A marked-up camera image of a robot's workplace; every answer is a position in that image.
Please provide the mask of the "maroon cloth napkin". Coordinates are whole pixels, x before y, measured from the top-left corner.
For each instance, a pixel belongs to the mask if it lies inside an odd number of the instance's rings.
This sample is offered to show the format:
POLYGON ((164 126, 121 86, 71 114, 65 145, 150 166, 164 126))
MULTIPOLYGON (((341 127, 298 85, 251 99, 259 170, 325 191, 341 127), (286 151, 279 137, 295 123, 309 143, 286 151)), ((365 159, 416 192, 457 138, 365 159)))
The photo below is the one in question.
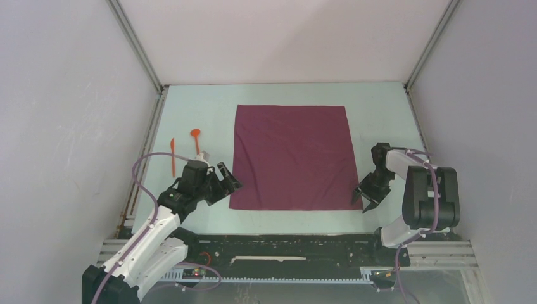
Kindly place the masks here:
POLYGON ((344 106, 240 105, 233 175, 235 210, 360 210, 358 172, 344 106))

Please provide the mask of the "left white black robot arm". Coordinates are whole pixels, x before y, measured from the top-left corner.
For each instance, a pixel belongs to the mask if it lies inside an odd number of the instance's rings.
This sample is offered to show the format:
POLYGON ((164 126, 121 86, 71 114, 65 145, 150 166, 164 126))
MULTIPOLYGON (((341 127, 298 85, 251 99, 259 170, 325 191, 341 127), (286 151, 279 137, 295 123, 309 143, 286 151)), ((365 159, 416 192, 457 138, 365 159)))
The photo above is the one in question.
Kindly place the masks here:
POLYGON ((188 160, 180 177, 153 194, 154 208, 144 225, 110 259, 90 265, 82 275, 83 303, 140 303, 173 266, 194 263, 200 247, 173 236, 199 202, 207 205, 230 196, 243 185, 224 163, 211 166, 201 158, 188 160))

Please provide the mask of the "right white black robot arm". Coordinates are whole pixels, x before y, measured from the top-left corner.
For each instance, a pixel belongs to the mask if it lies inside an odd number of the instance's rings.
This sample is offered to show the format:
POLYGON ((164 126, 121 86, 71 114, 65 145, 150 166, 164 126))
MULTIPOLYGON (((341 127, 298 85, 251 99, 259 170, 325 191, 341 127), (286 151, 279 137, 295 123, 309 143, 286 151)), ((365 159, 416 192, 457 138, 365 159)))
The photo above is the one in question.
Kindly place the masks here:
POLYGON ((386 142, 373 146, 371 154, 375 169, 354 188, 351 203, 364 198, 369 202, 364 211, 371 211, 391 192, 392 181, 399 177, 405 183, 401 215, 380 228, 380 240, 368 248, 372 262, 384 265, 392 259, 393 248, 458 226, 460 196, 454 168, 433 165, 424 151, 386 142))

